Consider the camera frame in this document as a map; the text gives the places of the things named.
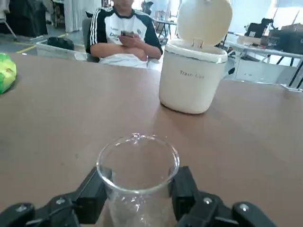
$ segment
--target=screw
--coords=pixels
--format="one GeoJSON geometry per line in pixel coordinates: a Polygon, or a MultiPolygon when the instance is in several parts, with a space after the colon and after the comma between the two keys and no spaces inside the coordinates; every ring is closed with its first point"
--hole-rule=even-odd
{"type": "Polygon", "coordinates": [[[242,210],[242,211],[244,211],[244,212],[246,212],[246,211],[248,211],[250,208],[246,205],[246,204],[241,204],[240,206],[239,206],[239,208],[242,210]]]}
{"type": "Polygon", "coordinates": [[[27,209],[26,206],[24,206],[23,204],[21,206],[19,206],[17,209],[16,209],[16,212],[23,212],[27,209]]]}
{"type": "Polygon", "coordinates": [[[65,199],[64,199],[64,198],[59,198],[59,199],[56,201],[56,203],[57,203],[58,205],[61,205],[62,203],[65,203],[65,199]]]}
{"type": "Polygon", "coordinates": [[[211,198],[206,197],[206,198],[203,199],[203,202],[205,202],[206,204],[210,204],[210,203],[212,203],[213,201],[212,201],[211,198]]]}

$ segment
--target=green object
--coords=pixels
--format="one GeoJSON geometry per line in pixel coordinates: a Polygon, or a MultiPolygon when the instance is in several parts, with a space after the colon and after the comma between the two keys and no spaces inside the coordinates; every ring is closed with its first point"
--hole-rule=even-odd
{"type": "Polygon", "coordinates": [[[0,53],[0,94],[4,93],[15,81],[16,64],[7,54],[0,53]]]}

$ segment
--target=beaker rim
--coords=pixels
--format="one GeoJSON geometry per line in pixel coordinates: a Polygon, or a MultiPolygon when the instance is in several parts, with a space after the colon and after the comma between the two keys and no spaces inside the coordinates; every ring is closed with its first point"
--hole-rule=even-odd
{"type": "Polygon", "coordinates": [[[140,133],[132,133],[131,134],[131,136],[134,136],[134,135],[135,136],[144,136],[144,137],[146,137],[148,139],[152,139],[152,140],[156,139],[156,140],[159,140],[159,141],[161,141],[161,142],[163,142],[163,143],[165,143],[166,145],[169,146],[169,148],[171,149],[171,153],[173,155],[173,158],[174,158],[174,168],[173,168],[173,170],[172,169],[170,170],[170,172],[168,174],[168,177],[166,179],[164,179],[163,181],[161,181],[160,183],[158,183],[157,185],[153,186],[153,187],[136,190],[136,189],[127,189],[127,188],[121,187],[119,185],[116,185],[110,179],[108,179],[108,177],[106,175],[102,174],[102,171],[100,170],[100,167],[101,167],[100,159],[101,159],[102,154],[107,150],[107,148],[111,144],[115,143],[117,140],[127,138],[127,137],[118,137],[115,140],[113,140],[111,143],[108,143],[101,150],[101,152],[98,155],[98,159],[97,159],[97,172],[98,172],[99,176],[102,178],[102,180],[107,184],[107,186],[109,186],[113,190],[117,190],[117,191],[120,191],[120,192],[123,192],[123,193],[129,193],[129,194],[152,194],[152,193],[157,192],[161,188],[167,186],[173,180],[173,178],[177,174],[177,172],[179,170],[179,167],[180,167],[180,157],[179,157],[179,154],[178,154],[177,150],[167,140],[159,138],[156,135],[149,136],[149,135],[143,135],[143,134],[140,134],[140,133]]]}

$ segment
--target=black equipment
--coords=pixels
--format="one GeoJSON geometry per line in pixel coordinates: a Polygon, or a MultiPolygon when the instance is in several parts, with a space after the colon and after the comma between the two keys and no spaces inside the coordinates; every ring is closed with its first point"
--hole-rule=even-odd
{"type": "Polygon", "coordinates": [[[303,54],[303,31],[271,30],[268,42],[276,50],[303,54]]]}
{"type": "Polygon", "coordinates": [[[268,27],[268,25],[271,24],[271,26],[274,28],[273,23],[274,23],[273,19],[266,19],[266,18],[262,19],[261,24],[251,23],[247,32],[245,33],[245,36],[261,38],[264,33],[264,30],[268,27]]]}
{"type": "MultiPolygon", "coordinates": [[[[176,227],[276,227],[249,202],[226,207],[216,195],[199,191],[187,166],[170,185],[176,227]]],[[[105,185],[93,168],[80,187],[54,197],[35,210],[31,203],[15,204],[0,213],[1,227],[80,227],[95,224],[107,199],[105,185]]]]}
{"type": "Polygon", "coordinates": [[[59,37],[49,37],[47,39],[47,45],[55,46],[71,51],[73,51],[75,48],[75,45],[72,40],[67,38],[59,38],[59,37]]]}

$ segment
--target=glass beaker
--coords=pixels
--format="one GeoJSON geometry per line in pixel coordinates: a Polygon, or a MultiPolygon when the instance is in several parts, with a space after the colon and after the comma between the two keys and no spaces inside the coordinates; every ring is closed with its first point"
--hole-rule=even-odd
{"type": "Polygon", "coordinates": [[[97,170],[106,183],[114,226],[173,226],[169,184],[179,165],[177,151],[155,136],[134,133],[106,145],[97,170]]]}

